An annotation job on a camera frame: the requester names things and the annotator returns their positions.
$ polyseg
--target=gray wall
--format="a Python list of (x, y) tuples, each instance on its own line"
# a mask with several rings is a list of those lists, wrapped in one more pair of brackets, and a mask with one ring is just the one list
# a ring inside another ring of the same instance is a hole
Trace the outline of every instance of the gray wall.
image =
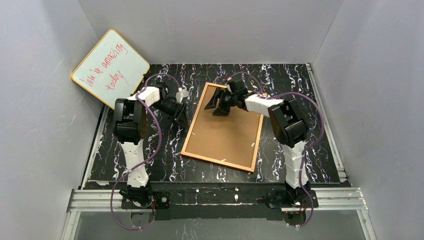
[(423, 239), (424, 2), (346, 0), (313, 63), (379, 239)]
[(79, 1), (151, 64), (313, 62), (343, 0)]
[(102, 106), (70, 74), (97, 41), (76, 0), (0, 1), (2, 239), (61, 236)]

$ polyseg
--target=black marble surface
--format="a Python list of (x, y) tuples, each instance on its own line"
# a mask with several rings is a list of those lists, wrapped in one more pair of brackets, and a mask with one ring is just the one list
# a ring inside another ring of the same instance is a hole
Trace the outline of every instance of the black marble surface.
[[(164, 64), (151, 65), (147, 76), (167, 73), (174, 76), (190, 92), (187, 100), (187, 118), (191, 123), (206, 82), (222, 84), (236, 72), (249, 72), (256, 76), (263, 90), (271, 96), (284, 92), (299, 92), (315, 100), (314, 90), (305, 64)], [(254, 81), (246, 75), (249, 90), (257, 91)], [(175, 85), (168, 77), (165, 81), (171, 91)], [(307, 145), (320, 133), (317, 111), (306, 100), (296, 98), (302, 113), (309, 122)], [(203, 183), (283, 183), (286, 168), (283, 149), (276, 141), (271, 122), (266, 117), (262, 125), (255, 171), (248, 173), (229, 167), (185, 157), (180, 154), (188, 129), (175, 126), (168, 116), (154, 110), (162, 129), (162, 147), (154, 161), (146, 166), (151, 181), (159, 182), (203, 182)], [(125, 172), (124, 153), (112, 134), (113, 111), (109, 110), (106, 123), (97, 146), (89, 181), (114, 182)], [(144, 141), (144, 157), (149, 157), (158, 144), (158, 134), (152, 118), (148, 119), (149, 138)], [(306, 171), (311, 182), (339, 183), (327, 136), (320, 144), (306, 153)]]

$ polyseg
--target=purple cable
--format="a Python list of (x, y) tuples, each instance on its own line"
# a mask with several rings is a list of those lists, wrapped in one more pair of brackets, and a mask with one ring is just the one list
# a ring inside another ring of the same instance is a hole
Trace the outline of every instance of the purple cable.
[(250, 74), (248, 72), (245, 72), (245, 71), (239, 71), (239, 72), (236, 72), (233, 75), (231, 75), (230, 78), (233, 78), (237, 74), (247, 74), (247, 75), (249, 75), (256, 82), (256, 85), (257, 85), (257, 87), (260, 90), (259, 93), (264, 94), (264, 90), (262, 89), (262, 85), (261, 85), (261, 83), (258, 81), (258, 79), (255, 76), (253, 76), (252, 74)]
[(320, 110), (320, 108), (314, 102), (314, 100), (312, 100), (308, 96), (306, 96), (306, 95), (304, 95), (302, 93), (299, 93), (299, 92), (294, 92), (294, 91), (285, 92), (285, 93), (282, 93), (282, 94), (278, 94), (278, 95), (272, 96), (269, 99), (278, 99), (278, 98), (281, 98), (281, 97), (284, 97), (284, 96), (287, 96), (287, 95), (296, 95), (296, 96), (299, 96), (299, 97), (302, 97), (302, 98), (308, 100), (316, 108), (316, 111), (318, 112), (318, 115), (319, 115), (319, 120), (321, 122), (321, 131), (319, 132), (318, 138), (315, 141), (313, 141), (309, 146), (305, 147), (303, 149), (303, 151), (302, 151), (302, 162), (300, 163), (300, 171), (299, 171), (299, 184), (300, 184), (300, 188), (302, 188), (302, 190), (306, 193), (306, 195), (309, 197), (310, 202), (312, 203), (312, 206), (310, 207), (310, 215), (309, 215), (309, 217), (307, 218), (307, 220), (303, 224), (299, 225), (299, 227), (303, 227), (307, 223), (309, 223), (309, 221), (312, 218), (312, 214), (314, 214), (314, 204), (313, 204), (314, 201), (313, 201), (311, 195), (305, 189), (305, 187), (304, 187), (304, 185), (302, 183), (302, 169), (303, 169), (303, 167), (305, 165), (305, 153), (306, 153), (306, 151), (308, 149), (310, 149), (313, 146), (317, 145), (321, 141), (321, 139), (323, 138), (323, 135), (324, 135), (324, 117), (323, 117), (323, 112)]
[(178, 83), (178, 81), (175, 79), (175, 77), (173, 77), (173, 76), (171, 76), (171, 75), (169, 75), (169, 74), (166, 74), (166, 73), (156, 73), (156, 74), (151, 75), (151, 76), (150, 76), (149, 78), (147, 78), (147, 80), (145, 81), (144, 86), (145, 86), (145, 87), (147, 87), (147, 83), (150, 81), (150, 79), (152, 79), (153, 77), (158, 76), (158, 75), (165, 75), (165, 76), (168, 76), (169, 78), (173, 79), (173, 80), (175, 81), (175, 83), (176, 83), (176, 86), (177, 86), (178, 88), (180, 88), (180, 84), (179, 84), (179, 83)]
[(150, 109), (150, 107), (149, 106), (147, 106), (147, 104), (145, 103), (145, 101), (143, 101), (143, 100), (140, 100), (139, 98), (138, 98), (138, 95), (139, 94), (137, 94), (135, 97), (137, 98), (137, 100), (147, 109), (147, 111), (148, 111), (148, 113), (151, 115), (151, 117), (153, 118), (153, 121), (154, 121), (154, 123), (156, 124), (156, 127), (157, 127), (157, 133), (159, 134), (159, 143), (157, 144), (157, 147), (156, 147), (156, 150), (154, 151), (154, 153), (149, 157), (149, 158), (147, 158), (146, 160), (144, 160), (144, 161), (142, 161), (142, 162), (140, 162), (139, 164), (137, 164), (137, 165), (135, 165), (135, 166), (133, 166), (127, 173), (125, 173), (124, 175), (122, 175), (116, 182), (115, 182), (115, 184), (113, 185), (113, 187), (112, 187), (112, 194), (110, 195), (110, 212), (112, 213), (112, 216), (113, 216), (113, 219), (115, 219), (115, 221), (116, 221), (116, 223), (119, 225), (119, 226), (121, 226), (121, 227), (123, 227), (124, 229), (128, 229), (128, 230), (140, 230), (140, 229), (143, 229), (143, 228), (145, 228), (145, 227), (147, 227), (149, 224), (151, 224), (151, 223), (153, 223), (153, 221), (151, 221), (151, 222), (149, 222), (149, 223), (147, 223), (146, 225), (144, 225), (144, 226), (139, 226), (139, 227), (128, 227), (128, 226), (125, 226), (124, 224), (122, 224), (119, 220), (118, 220), (118, 218), (117, 218), (117, 216), (115, 215), (115, 213), (114, 213), (114, 207), (112, 206), (112, 202), (113, 202), (113, 200), (114, 200), (114, 192), (115, 192), (115, 188), (118, 186), (118, 183), (120, 183), (122, 180), (124, 180), (125, 179), (125, 177), (126, 176), (128, 176), (133, 170), (135, 170), (136, 168), (138, 168), (138, 167), (140, 167), (141, 165), (143, 165), (143, 164), (145, 164), (145, 163), (147, 163), (147, 162), (149, 162), (150, 160), (152, 160), (155, 156), (156, 156), (156, 154), (158, 154), (158, 152), (159, 152), (159, 149), (161, 148), (161, 143), (162, 143), (162, 130), (161, 130), (161, 127), (159, 126), (159, 121), (158, 121), (158, 119), (156, 118), (156, 116), (155, 116), (155, 114), (153, 113), (153, 111)]

